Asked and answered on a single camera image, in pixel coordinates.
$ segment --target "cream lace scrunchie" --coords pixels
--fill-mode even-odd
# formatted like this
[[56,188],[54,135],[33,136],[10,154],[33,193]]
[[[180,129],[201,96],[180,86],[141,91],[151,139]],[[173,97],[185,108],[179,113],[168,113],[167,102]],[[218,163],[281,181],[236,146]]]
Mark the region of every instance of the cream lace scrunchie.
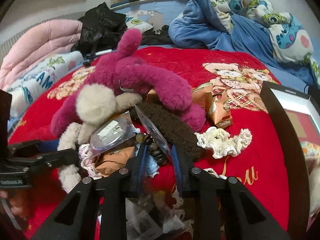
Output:
[[205,133],[195,133],[197,145],[213,151],[212,157],[220,159],[227,155],[238,156],[252,141],[251,132],[241,129],[239,135],[229,138],[230,134],[221,128],[210,127]]

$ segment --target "pink puffer jacket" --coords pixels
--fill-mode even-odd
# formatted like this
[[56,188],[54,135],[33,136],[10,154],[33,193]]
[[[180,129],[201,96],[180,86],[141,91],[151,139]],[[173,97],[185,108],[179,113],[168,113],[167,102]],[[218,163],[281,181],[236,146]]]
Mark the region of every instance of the pink puffer jacket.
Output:
[[51,20],[28,30],[12,46],[0,69],[0,89],[6,90],[36,64],[56,53],[69,52],[80,39],[82,23]]

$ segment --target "metal screw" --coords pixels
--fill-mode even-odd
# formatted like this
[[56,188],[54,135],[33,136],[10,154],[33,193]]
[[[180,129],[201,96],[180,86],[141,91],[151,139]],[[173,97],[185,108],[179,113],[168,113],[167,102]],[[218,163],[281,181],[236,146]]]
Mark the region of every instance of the metal screw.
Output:
[[236,184],[238,182],[237,178],[235,178],[235,177],[230,177],[228,180],[232,184]]
[[82,182],[84,184],[89,184],[91,181],[92,181],[92,178],[90,178],[90,177],[85,177],[85,178],[82,179]]
[[121,168],[119,169],[119,173],[124,175],[124,174],[127,174],[129,172],[129,170],[127,168]]
[[193,167],[193,168],[191,169],[191,172],[192,172],[193,174],[199,174],[199,173],[201,172],[201,169],[198,168],[198,167]]

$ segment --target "pink stuffed animal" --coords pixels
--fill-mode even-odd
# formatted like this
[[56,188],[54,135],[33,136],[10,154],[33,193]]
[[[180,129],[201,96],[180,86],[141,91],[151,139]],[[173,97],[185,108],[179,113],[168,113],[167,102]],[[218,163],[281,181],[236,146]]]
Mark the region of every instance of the pink stuffed animal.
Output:
[[191,87],[188,82],[169,70],[147,65],[144,60],[132,57],[141,39],[139,30],[129,29],[122,36],[116,52],[101,56],[95,72],[91,73],[83,85],[64,101],[52,117],[53,135],[60,137],[70,123],[81,122],[76,112],[77,97],[84,85],[94,83],[110,88],[115,96],[124,93],[121,88],[130,89],[130,92],[140,95],[146,95],[151,88],[154,88],[167,109],[182,111],[181,119],[194,131],[202,128],[205,123],[205,112],[199,105],[191,104]]

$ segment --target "gold lettering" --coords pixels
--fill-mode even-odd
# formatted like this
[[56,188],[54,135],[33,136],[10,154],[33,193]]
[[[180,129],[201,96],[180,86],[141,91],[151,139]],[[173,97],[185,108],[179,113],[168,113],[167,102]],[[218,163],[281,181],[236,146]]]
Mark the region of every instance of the gold lettering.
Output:
[[254,167],[251,167],[251,174],[249,174],[249,169],[245,171],[245,179],[243,185],[247,182],[249,185],[252,185],[255,180],[258,179],[258,172],[255,174]]
[[226,160],[224,161],[224,165],[223,165],[223,172],[222,175],[225,176],[227,173],[227,160],[228,160],[229,156],[226,157]]

